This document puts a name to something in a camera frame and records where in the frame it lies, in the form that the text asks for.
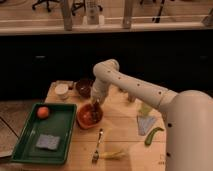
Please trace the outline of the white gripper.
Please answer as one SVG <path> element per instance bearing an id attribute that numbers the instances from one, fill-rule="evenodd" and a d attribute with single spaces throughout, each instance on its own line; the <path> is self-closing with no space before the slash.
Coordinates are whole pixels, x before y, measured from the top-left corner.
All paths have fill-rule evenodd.
<path id="1" fill-rule="evenodd" d="M 108 96 L 110 84 L 96 79 L 91 88 L 91 101 L 93 104 L 93 113 L 98 113 L 100 104 L 103 104 Z"/>

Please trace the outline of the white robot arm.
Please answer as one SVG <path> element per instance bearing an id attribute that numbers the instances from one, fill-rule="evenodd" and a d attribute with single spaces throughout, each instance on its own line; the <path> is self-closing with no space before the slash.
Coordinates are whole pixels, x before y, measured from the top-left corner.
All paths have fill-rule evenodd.
<path id="1" fill-rule="evenodd" d="M 198 90 L 177 93 L 119 68 L 115 59 L 94 65 L 92 100 L 103 104 L 113 84 L 144 101 L 165 117 L 165 171 L 213 171 L 213 98 Z"/>

